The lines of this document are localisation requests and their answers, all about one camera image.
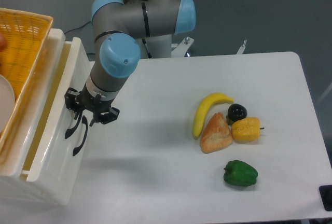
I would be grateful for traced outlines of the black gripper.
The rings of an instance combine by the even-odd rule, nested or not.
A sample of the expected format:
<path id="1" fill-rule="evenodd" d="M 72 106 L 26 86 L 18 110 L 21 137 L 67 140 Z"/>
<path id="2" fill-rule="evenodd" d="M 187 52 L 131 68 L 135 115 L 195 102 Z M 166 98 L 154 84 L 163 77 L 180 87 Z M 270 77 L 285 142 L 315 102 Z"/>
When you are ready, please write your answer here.
<path id="1" fill-rule="evenodd" d="M 66 108 L 75 113 L 74 120 L 77 120 L 83 110 L 93 113 L 93 118 L 89 124 L 90 127 L 95 123 L 108 124 L 113 122 L 117 120 L 120 113 L 119 109 L 110 107 L 112 100 L 104 101 L 99 94 L 93 97 L 87 89 L 78 92 L 76 89 L 69 87 L 64 98 Z"/>

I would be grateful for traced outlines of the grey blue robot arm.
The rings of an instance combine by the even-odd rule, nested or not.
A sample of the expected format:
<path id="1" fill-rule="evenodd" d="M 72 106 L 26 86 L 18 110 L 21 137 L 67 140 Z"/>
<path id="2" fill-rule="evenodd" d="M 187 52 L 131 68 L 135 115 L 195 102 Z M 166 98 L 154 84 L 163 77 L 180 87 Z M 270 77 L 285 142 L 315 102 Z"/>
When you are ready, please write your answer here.
<path id="1" fill-rule="evenodd" d="M 196 25 L 193 0 L 95 0 L 91 7 L 95 63 L 82 90 L 69 88 L 66 107 L 76 120 L 107 124 L 119 110 L 111 106 L 141 57 L 139 39 L 190 32 Z"/>

